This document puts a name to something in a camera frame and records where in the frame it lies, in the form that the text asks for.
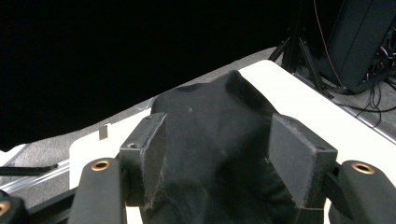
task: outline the crumpled black fabric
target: crumpled black fabric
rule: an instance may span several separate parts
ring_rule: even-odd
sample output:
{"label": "crumpled black fabric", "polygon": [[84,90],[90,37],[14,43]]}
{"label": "crumpled black fabric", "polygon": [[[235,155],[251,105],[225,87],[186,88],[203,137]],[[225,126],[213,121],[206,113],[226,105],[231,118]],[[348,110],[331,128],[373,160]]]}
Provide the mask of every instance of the crumpled black fabric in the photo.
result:
{"label": "crumpled black fabric", "polygon": [[237,72],[160,95],[166,156],[144,223],[290,223],[294,203],[268,159],[267,99]]}

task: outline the tripod leg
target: tripod leg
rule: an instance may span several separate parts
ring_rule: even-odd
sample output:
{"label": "tripod leg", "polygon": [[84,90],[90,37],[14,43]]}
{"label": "tripod leg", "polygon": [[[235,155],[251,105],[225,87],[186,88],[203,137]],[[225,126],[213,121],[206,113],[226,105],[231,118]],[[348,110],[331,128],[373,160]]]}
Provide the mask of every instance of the tripod leg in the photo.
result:
{"label": "tripod leg", "polygon": [[321,77],[318,73],[318,69],[314,63],[314,60],[312,59],[311,51],[309,50],[308,46],[306,45],[306,41],[302,40],[300,38],[299,44],[300,44],[300,50],[303,54],[305,63],[308,66],[309,73],[311,74],[311,77],[314,79],[314,84],[315,84],[315,87],[317,88],[317,91],[322,95],[326,95],[323,92],[324,85],[323,85]]}
{"label": "tripod leg", "polygon": [[276,47],[274,52],[270,55],[268,60],[275,62],[277,58],[279,58],[280,54],[285,51],[286,46],[289,44],[290,37],[286,41],[282,41],[279,46]]}

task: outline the black backdrop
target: black backdrop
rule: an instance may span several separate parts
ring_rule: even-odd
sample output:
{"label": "black backdrop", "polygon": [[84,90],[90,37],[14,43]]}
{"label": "black backdrop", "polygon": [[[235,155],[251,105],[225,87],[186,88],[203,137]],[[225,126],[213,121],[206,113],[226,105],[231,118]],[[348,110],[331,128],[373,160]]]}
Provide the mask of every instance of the black backdrop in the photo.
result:
{"label": "black backdrop", "polygon": [[72,132],[285,36],[278,1],[1,1],[0,149]]}

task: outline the tripod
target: tripod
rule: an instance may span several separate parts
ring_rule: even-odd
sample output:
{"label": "tripod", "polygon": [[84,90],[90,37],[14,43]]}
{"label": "tripod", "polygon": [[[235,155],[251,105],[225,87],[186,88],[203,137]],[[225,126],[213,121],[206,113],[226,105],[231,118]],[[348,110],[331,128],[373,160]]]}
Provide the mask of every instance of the tripod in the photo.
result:
{"label": "tripod", "polygon": [[300,0],[294,2],[288,29],[289,37],[285,41],[282,41],[268,60],[274,62],[279,58],[280,54],[284,52],[282,67],[289,73],[294,73],[299,62],[300,53],[302,53],[309,74],[314,81],[315,88],[320,94],[332,98],[329,93],[324,91],[326,86],[321,80],[318,68],[315,65],[308,43],[304,37],[306,14],[312,6],[309,4],[310,1],[311,0]]}

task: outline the red wire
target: red wire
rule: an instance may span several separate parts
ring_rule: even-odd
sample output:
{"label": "red wire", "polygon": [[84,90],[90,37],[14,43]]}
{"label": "red wire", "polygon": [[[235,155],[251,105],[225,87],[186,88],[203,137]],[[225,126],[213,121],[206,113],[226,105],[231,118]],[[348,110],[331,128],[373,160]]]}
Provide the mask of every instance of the red wire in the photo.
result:
{"label": "red wire", "polygon": [[337,77],[338,81],[340,82],[340,85],[342,87],[344,87],[343,83],[341,82],[340,77],[338,76],[338,73],[335,71],[335,68],[332,65],[332,60],[330,59],[329,51],[327,50],[326,41],[324,40],[323,32],[321,30],[320,21],[319,21],[319,17],[318,17],[318,10],[317,10],[317,2],[316,2],[316,0],[314,0],[314,7],[315,7],[315,15],[317,16],[318,27],[319,27],[319,30],[320,30],[320,36],[321,36],[322,41],[323,41],[323,45],[324,45],[324,49],[326,51],[327,58],[329,59],[330,66],[332,67],[332,70],[334,71],[335,76]]}

